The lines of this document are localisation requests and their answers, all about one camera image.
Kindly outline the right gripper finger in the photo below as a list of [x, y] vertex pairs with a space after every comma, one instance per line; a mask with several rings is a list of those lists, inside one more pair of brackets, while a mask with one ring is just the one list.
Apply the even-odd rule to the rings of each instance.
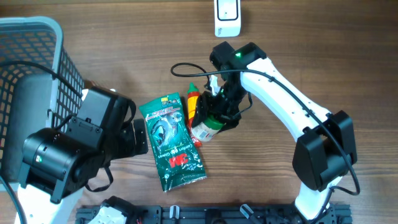
[[200, 123], [204, 122], [208, 116], [208, 96], [206, 93], [202, 93], [198, 99], [195, 107], [195, 114], [192, 120], [191, 127], [194, 128]]
[[223, 127], [219, 130], [219, 132], [221, 133], [223, 131], [235, 128], [239, 124], [240, 117], [239, 116], [236, 118], [220, 117], [218, 121], [224, 124]]

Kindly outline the red sauce bottle green cap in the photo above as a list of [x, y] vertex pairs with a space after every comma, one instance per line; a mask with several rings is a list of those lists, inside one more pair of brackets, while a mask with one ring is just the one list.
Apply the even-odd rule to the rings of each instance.
[[192, 125], [193, 118], [195, 116], [197, 108], [197, 99], [201, 95], [199, 89], [194, 85], [193, 82], [190, 83], [187, 91], [187, 109], [188, 109], [188, 125]]

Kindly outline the white jar green lid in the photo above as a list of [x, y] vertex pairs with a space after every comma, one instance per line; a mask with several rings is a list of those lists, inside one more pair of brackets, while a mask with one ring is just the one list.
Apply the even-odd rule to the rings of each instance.
[[212, 114], [206, 120], [192, 128], [192, 134], [201, 142], [208, 142], [221, 130], [224, 123], [219, 122]]

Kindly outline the red tube package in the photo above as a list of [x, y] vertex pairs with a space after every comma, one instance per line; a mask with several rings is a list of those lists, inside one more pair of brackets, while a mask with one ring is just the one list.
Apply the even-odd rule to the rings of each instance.
[[200, 140], [198, 140], [198, 139], [193, 135], [193, 133], [192, 133], [192, 126], [191, 126], [190, 123], [188, 124], [188, 132], [189, 132], [189, 134], [190, 134], [190, 137], [191, 137], [191, 140], [192, 140], [194, 146], [195, 146], [195, 147], [201, 147], [201, 146], [202, 146], [202, 143], [201, 143]]

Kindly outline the green glove package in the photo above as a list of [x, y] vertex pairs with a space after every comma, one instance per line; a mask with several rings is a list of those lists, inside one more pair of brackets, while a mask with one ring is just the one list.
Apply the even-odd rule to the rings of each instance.
[[162, 190], [207, 178], [202, 159], [185, 124], [179, 93], [156, 98], [139, 107], [147, 127]]

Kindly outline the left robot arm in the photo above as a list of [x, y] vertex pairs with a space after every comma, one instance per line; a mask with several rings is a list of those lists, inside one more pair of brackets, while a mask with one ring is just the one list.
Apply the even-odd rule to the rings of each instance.
[[66, 223], [88, 182], [111, 161], [148, 152], [136, 104], [100, 87], [87, 90], [77, 114], [29, 135], [22, 145], [16, 223]]

